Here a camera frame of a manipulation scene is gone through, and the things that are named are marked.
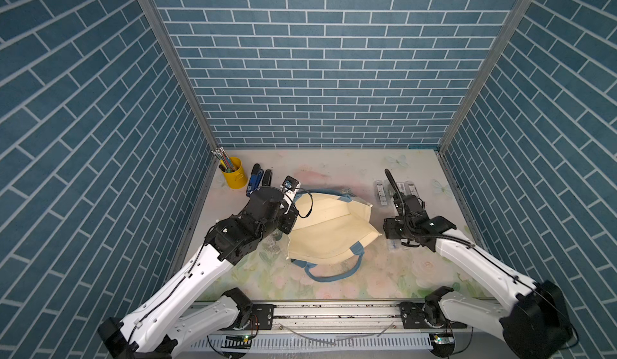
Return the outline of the clear compass case blue insert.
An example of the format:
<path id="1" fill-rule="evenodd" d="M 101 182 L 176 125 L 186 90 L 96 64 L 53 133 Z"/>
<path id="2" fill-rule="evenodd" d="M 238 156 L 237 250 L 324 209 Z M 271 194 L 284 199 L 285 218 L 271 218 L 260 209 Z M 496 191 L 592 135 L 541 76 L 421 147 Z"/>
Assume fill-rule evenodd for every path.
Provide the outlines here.
<path id="1" fill-rule="evenodd" d="M 407 195 L 407 188 L 404 182 L 396 182 L 398 190 L 402 195 Z"/>

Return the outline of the clear compass case gold label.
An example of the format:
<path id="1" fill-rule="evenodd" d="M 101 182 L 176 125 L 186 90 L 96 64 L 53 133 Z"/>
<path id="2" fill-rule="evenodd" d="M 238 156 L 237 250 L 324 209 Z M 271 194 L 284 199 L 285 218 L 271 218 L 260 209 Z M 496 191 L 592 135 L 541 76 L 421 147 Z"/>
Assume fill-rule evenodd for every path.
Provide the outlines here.
<path id="1" fill-rule="evenodd" d="M 383 184 L 383 182 L 382 181 L 375 181 L 374 182 L 374 187 L 375 187 L 375 191 L 376 191 L 377 200 L 379 201 L 379 205 L 380 206 L 388 206 L 389 205 L 389 198 L 388 198 L 387 190 L 386 190 L 385 185 Z"/>

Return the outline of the cream canvas tote bag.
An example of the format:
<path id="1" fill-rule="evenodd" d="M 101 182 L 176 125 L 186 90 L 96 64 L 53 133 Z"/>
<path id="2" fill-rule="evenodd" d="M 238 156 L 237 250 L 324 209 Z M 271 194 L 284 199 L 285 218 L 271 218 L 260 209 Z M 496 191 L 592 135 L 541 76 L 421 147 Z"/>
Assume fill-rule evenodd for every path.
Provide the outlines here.
<path id="1" fill-rule="evenodd" d="M 370 223 L 372 205 L 352 194 L 333 190 L 299 193 L 294 199 L 299 211 L 289 234 L 288 257 L 318 283 L 345 280 L 360 269 L 366 247 L 380 232 Z M 356 264 L 347 272 L 331 276 L 313 275 L 320 265 L 332 266 L 353 257 Z"/>

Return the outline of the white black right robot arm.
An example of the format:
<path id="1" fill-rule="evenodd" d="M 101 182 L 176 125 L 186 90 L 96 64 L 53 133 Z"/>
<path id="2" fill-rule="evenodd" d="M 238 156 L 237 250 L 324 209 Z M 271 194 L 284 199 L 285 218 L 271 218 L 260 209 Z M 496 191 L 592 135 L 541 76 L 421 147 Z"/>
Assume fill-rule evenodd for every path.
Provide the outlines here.
<path id="1" fill-rule="evenodd" d="M 501 339 L 519 358 L 549 358 L 579 343 L 561 289 L 540 283 L 477 246 L 442 216 L 429 218 L 419 197 L 395 192 L 398 214 L 385 219 L 387 238 L 423 247 L 456 264 L 493 296 L 481 301 L 442 286 L 424 299 L 424 317 L 433 328 L 454 322 Z"/>

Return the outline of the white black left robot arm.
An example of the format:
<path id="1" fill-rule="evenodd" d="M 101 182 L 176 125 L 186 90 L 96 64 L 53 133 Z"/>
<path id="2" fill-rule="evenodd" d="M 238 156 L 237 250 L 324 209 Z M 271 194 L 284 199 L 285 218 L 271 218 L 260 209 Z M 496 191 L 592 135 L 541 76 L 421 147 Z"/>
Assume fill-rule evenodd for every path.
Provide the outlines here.
<path id="1" fill-rule="evenodd" d="M 175 358 L 196 341 L 249 319 L 252 301 L 238 288 L 191 314 L 189 307 L 218 278 L 260 242 L 280 230 L 289 233 L 299 215 L 294 198 L 298 180 L 287 177 L 279 188 L 262 186 L 246 206 L 215 223 L 202 246 L 161 289 L 133 312 L 104 320 L 97 333 L 113 358 Z"/>

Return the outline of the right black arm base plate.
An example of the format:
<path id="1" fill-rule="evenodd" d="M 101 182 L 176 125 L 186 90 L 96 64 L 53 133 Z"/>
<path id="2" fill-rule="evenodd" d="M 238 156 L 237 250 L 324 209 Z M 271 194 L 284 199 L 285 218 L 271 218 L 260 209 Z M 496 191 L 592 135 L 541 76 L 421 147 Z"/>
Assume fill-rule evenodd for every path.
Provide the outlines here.
<path id="1" fill-rule="evenodd" d="M 434 306 L 427 306 L 424 302 L 403 301 L 398 304 L 400 317 L 404 329 L 466 329 L 464 323 L 446 320 Z"/>

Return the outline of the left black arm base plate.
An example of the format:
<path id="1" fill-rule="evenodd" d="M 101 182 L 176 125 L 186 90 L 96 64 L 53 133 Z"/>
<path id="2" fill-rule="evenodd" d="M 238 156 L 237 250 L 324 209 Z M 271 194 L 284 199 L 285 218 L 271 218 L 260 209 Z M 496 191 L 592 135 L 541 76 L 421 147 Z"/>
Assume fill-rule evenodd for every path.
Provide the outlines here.
<path id="1" fill-rule="evenodd" d="M 222 328 L 221 331 L 253 331 L 271 330 L 274 321 L 274 304 L 253 304 L 250 315 L 241 314 L 233 325 Z"/>

